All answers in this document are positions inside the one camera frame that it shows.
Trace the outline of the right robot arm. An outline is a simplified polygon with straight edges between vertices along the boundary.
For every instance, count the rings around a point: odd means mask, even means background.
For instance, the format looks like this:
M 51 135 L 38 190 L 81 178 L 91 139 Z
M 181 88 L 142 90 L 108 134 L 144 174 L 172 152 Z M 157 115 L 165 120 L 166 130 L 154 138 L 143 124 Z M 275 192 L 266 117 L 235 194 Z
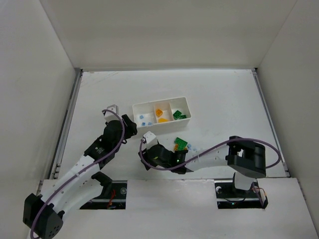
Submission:
M 138 155 L 146 170 L 186 174 L 204 168 L 228 166 L 235 170 L 234 187 L 248 191 L 253 182 L 266 177 L 265 147 L 252 140 L 232 136 L 210 149 L 170 151 L 152 132 L 141 139 Z

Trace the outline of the yellow butterfly lego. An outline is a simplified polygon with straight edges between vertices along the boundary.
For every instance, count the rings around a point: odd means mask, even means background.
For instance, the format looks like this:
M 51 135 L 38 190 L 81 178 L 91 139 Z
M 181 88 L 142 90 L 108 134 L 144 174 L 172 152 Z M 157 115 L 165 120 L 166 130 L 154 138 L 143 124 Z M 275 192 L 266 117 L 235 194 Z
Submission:
M 165 118 L 159 118 L 158 119 L 158 123 L 164 123 L 164 122 L 169 122 L 169 120 L 165 119 Z

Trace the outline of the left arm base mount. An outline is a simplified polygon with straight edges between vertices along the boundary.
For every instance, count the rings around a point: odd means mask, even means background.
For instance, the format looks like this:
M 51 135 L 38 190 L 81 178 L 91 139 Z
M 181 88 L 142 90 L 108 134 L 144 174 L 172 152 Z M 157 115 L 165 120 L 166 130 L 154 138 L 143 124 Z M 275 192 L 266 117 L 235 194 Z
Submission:
M 110 189 L 103 188 L 102 193 L 84 204 L 81 210 L 125 210 L 127 181 L 113 181 Z

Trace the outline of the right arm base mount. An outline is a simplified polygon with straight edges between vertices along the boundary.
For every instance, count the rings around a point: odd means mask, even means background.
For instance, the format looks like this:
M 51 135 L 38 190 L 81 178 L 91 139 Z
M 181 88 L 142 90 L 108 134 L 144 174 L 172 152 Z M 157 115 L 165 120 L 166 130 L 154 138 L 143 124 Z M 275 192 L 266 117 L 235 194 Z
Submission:
M 236 189 L 230 181 L 216 182 L 215 192 L 218 209 L 266 209 L 269 204 L 257 181 L 247 191 Z

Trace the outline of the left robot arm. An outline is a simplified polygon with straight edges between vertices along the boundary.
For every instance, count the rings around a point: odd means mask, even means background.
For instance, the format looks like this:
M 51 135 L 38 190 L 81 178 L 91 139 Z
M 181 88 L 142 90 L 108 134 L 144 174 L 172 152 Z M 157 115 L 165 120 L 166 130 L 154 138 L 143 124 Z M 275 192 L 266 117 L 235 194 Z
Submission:
M 102 169 L 115 158 L 122 144 L 137 134 L 137 125 L 127 116 L 104 110 L 106 126 L 77 163 L 46 192 L 31 193 L 24 201 L 23 223 L 31 239 L 52 239 L 62 229 L 64 218 L 90 199 L 110 189 L 112 179 Z

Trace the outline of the green lego cube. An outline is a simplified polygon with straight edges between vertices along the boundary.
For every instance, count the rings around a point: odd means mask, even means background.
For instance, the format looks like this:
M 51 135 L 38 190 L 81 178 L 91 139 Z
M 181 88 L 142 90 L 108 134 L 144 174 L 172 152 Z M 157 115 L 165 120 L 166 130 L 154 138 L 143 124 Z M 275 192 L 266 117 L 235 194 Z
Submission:
M 174 118 L 175 120 L 177 120 L 177 119 L 180 118 L 181 115 L 182 115 L 182 112 L 180 112 L 179 110 L 177 110 L 177 111 L 175 111 L 175 112 L 173 113 L 173 118 Z

